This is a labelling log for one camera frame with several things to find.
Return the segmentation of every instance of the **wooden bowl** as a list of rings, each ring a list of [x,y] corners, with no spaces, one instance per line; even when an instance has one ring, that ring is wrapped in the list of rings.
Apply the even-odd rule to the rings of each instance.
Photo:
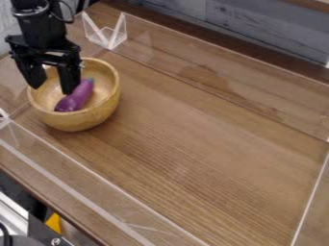
[[[104,61],[84,58],[81,78],[93,78],[92,95],[79,111],[53,111],[64,97],[54,67],[46,69],[48,79],[38,89],[28,88],[26,95],[42,122],[66,132],[76,132],[99,125],[115,111],[119,99],[119,77],[115,68]]]

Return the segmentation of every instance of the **eggplant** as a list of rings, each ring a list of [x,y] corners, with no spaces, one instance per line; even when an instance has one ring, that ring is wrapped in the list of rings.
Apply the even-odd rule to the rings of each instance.
[[[54,111],[79,111],[83,108],[93,89],[93,79],[83,79],[72,94],[60,99]]]

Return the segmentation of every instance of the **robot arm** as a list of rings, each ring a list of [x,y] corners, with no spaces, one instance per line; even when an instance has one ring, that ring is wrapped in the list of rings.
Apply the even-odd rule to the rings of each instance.
[[[12,0],[21,36],[6,36],[17,69],[33,88],[46,79],[44,64],[56,66],[61,91],[70,94],[80,83],[80,46],[66,38],[61,0]]]

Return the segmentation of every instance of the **bowl rim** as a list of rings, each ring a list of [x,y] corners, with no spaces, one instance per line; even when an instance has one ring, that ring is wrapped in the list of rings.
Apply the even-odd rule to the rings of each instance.
[[[80,114],[83,112],[88,112],[88,111],[92,111],[95,108],[97,108],[99,106],[101,106],[112,97],[113,95],[116,94],[117,92],[117,87],[119,87],[119,76],[117,76],[117,72],[116,72],[116,69],[115,67],[105,61],[100,60],[100,59],[95,59],[95,58],[81,58],[81,61],[93,61],[93,62],[100,62],[103,63],[113,72],[113,75],[115,75],[115,87],[113,87],[113,90],[112,90],[112,93],[107,96],[107,98],[104,98],[97,104],[92,105],[89,108],[87,109],[83,109],[80,111],[50,111],[48,109],[44,109],[37,103],[36,103],[36,100],[33,99],[33,96],[32,96],[32,90],[33,88],[29,86],[26,88],[26,96],[28,96],[28,101],[30,103],[30,105],[41,112],[46,112],[52,115],[73,115],[73,114]]]

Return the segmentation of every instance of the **purple toy vegetable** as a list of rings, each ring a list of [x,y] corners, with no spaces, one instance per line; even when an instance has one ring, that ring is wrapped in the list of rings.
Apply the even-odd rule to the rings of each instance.
[[[93,89],[93,79],[83,79],[70,95],[66,95],[57,102],[54,111],[77,111],[91,95]]]

